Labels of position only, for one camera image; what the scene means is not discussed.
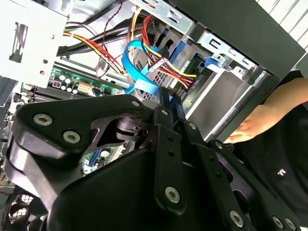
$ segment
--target metal screw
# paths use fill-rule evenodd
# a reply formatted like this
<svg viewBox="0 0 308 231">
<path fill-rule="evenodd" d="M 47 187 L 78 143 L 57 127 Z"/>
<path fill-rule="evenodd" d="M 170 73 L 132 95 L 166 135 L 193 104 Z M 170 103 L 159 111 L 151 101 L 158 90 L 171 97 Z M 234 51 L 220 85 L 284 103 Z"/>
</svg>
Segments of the metal screw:
<svg viewBox="0 0 308 231">
<path fill-rule="evenodd" d="M 165 111 L 165 110 L 162 110 L 162 113 L 165 114 L 165 115 L 168 115 L 168 112 Z"/>
<path fill-rule="evenodd" d="M 216 144 L 216 146 L 217 146 L 218 148 L 222 149 L 221 143 L 219 143 L 219 142 L 216 141 L 215 144 Z"/>
<path fill-rule="evenodd" d="M 295 224 L 289 218 L 285 218 L 285 221 L 287 222 L 287 224 L 290 226 L 291 229 L 296 230 Z"/>
<path fill-rule="evenodd" d="M 190 126 L 192 129 L 196 130 L 196 125 L 195 125 L 195 124 L 189 123 L 189 126 Z"/>
<path fill-rule="evenodd" d="M 69 143 L 78 143 L 80 141 L 80 136 L 78 135 L 77 132 L 74 131 L 66 131 L 63 134 L 63 138 L 66 142 Z"/>
<path fill-rule="evenodd" d="M 273 220 L 274 220 L 275 224 L 276 224 L 279 228 L 281 228 L 281 229 L 284 228 L 283 223 L 281 222 L 281 220 L 279 220 L 278 217 L 273 216 Z"/>
<path fill-rule="evenodd" d="M 176 190 L 173 187 L 170 186 L 166 187 L 165 195 L 168 198 L 168 200 L 171 201 L 172 203 L 177 204 L 178 202 L 180 202 L 180 194 L 178 190 Z"/>
<path fill-rule="evenodd" d="M 136 107 L 140 106 L 140 103 L 138 103 L 137 101 L 132 101 L 132 104 L 135 105 Z"/>
<path fill-rule="evenodd" d="M 36 124 L 42 125 L 42 126 L 48 126 L 52 124 L 52 118 L 49 115 L 46 114 L 36 114 L 33 117 L 33 120 Z"/>
<path fill-rule="evenodd" d="M 237 212 L 231 210 L 229 215 L 230 215 L 231 220 L 237 227 L 242 228 L 244 226 L 243 219 Z"/>
</svg>

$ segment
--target finger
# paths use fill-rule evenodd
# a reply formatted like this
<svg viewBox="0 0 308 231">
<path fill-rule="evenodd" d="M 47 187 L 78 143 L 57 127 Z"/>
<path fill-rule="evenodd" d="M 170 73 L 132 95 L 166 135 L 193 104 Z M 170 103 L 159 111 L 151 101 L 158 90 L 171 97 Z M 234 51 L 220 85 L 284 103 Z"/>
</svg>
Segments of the finger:
<svg viewBox="0 0 308 231">
<path fill-rule="evenodd" d="M 245 129 L 237 128 L 230 136 L 245 135 Z"/>
<path fill-rule="evenodd" d="M 238 143 L 238 142 L 243 142 L 243 141 L 247 141 L 250 140 L 251 137 L 250 136 L 245 136 L 242 134 L 238 134 L 238 135 L 234 135 L 234 136 L 229 136 L 225 143 Z"/>
</svg>

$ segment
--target green circuit board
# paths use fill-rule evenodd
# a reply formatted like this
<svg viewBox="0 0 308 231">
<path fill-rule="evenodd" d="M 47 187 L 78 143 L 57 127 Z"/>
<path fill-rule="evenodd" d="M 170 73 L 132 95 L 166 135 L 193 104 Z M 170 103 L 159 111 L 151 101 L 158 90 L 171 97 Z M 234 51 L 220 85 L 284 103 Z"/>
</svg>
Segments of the green circuit board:
<svg viewBox="0 0 308 231">
<path fill-rule="evenodd" d="M 109 86 L 104 80 L 97 78 L 97 80 L 93 80 L 91 78 L 75 74 L 73 72 L 69 72 L 66 70 L 62 70 L 58 67 L 54 67 L 51 71 L 50 84 L 52 85 L 53 81 L 60 81 L 59 76 L 65 73 L 66 78 L 70 78 L 73 85 L 77 85 L 80 82 L 87 83 L 92 85 L 93 87 L 100 89 L 101 92 L 110 92 L 111 95 L 116 94 L 121 90 L 121 87 Z"/>
</svg>

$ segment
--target connector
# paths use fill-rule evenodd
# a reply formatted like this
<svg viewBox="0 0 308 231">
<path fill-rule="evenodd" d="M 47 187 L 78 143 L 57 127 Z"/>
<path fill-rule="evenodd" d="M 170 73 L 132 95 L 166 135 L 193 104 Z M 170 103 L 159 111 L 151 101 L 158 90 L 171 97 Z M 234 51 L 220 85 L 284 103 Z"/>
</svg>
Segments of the connector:
<svg viewBox="0 0 308 231">
<path fill-rule="evenodd" d="M 92 93 L 93 86 L 85 82 L 79 82 L 77 90 L 86 94 Z"/>
</svg>

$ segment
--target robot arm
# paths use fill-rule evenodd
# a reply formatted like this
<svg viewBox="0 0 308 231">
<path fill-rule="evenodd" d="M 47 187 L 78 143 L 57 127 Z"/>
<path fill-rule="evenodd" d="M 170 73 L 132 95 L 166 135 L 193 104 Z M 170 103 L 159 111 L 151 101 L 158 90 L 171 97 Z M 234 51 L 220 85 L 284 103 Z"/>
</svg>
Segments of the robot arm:
<svg viewBox="0 0 308 231">
<path fill-rule="evenodd" d="M 4 168 L 41 198 L 48 231 L 300 229 L 224 144 L 203 141 L 176 94 L 158 98 L 155 109 L 116 95 L 18 111 Z M 82 177 L 84 153 L 127 140 L 135 150 Z"/>
</svg>

